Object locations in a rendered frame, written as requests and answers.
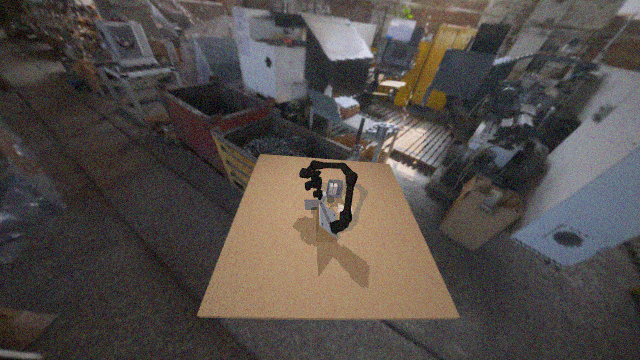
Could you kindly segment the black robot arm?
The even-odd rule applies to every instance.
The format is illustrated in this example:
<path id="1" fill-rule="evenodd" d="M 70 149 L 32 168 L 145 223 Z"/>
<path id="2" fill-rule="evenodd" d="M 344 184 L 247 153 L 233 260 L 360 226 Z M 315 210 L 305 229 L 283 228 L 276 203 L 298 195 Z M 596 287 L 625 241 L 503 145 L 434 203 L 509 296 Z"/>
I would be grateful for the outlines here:
<path id="1" fill-rule="evenodd" d="M 340 212 L 340 217 L 339 217 L 340 220 L 333 221 L 332 223 L 330 222 L 331 232 L 337 235 L 337 233 L 344 231 L 349 226 L 349 223 L 352 221 L 351 205 L 352 205 L 352 198 L 353 198 L 353 190 L 354 190 L 354 186 L 356 184 L 358 175 L 356 172 L 353 172 L 346 165 L 346 163 L 320 162 L 320 161 L 313 160 L 310 163 L 310 165 L 307 167 L 307 169 L 302 168 L 302 170 L 299 172 L 300 178 L 309 179 L 311 177 L 311 180 L 305 183 L 305 189 L 307 191 L 311 190 L 311 188 L 313 189 L 315 188 L 314 185 L 312 184 L 312 181 L 318 181 L 320 179 L 319 175 L 321 174 L 321 171 L 319 171 L 319 169 L 324 169 L 324 168 L 341 169 L 346 176 L 347 188 L 346 188 L 346 195 L 345 195 L 344 210 Z"/>

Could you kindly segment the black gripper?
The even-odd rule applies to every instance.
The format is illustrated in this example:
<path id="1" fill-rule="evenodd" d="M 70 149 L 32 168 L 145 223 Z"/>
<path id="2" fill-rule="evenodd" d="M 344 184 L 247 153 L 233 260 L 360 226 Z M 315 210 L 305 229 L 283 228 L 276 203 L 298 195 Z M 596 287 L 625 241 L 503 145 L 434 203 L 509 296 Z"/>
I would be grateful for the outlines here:
<path id="1" fill-rule="evenodd" d="M 321 186 L 322 186 L 322 178 L 320 177 L 320 179 L 318 181 L 312 181 L 312 184 L 314 185 L 315 191 L 313 191 L 313 197 L 314 198 L 318 198 L 319 200 L 321 200 L 323 193 L 321 190 Z"/>

